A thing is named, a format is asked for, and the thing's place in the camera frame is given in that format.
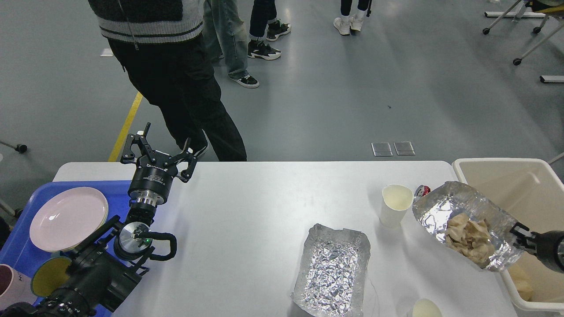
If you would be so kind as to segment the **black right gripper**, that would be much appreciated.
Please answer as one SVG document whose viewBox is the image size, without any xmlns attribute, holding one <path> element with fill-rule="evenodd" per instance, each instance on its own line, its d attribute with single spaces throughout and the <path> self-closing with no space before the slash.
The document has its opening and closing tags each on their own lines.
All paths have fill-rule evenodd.
<svg viewBox="0 0 564 317">
<path fill-rule="evenodd" d="M 510 229 L 510 233 L 517 240 L 513 244 L 515 247 L 533 255 L 548 269 L 564 273 L 563 231 L 530 232 L 526 225 L 518 221 Z"/>
</svg>

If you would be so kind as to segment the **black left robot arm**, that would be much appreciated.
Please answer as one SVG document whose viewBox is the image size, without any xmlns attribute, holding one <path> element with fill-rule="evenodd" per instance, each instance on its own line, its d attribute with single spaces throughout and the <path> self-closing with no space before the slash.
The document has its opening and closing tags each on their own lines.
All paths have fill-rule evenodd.
<svg viewBox="0 0 564 317">
<path fill-rule="evenodd" d="M 176 256 L 177 238 L 150 227 L 157 207 L 168 200 L 173 180 L 187 183 L 199 158 L 190 138 L 175 156 L 152 149 L 146 139 L 150 126 L 128 135 L 120 159 L 136 166 L 125 220 L 111 217 L 68 251 L 66 281 L 39 292 L 40 303 L 17 301 L 1 310 L 3 317 L 93 317 L 98 305 L 114 312 L 149 272 L 147 260 L 164 262 Z"/>
</svg>

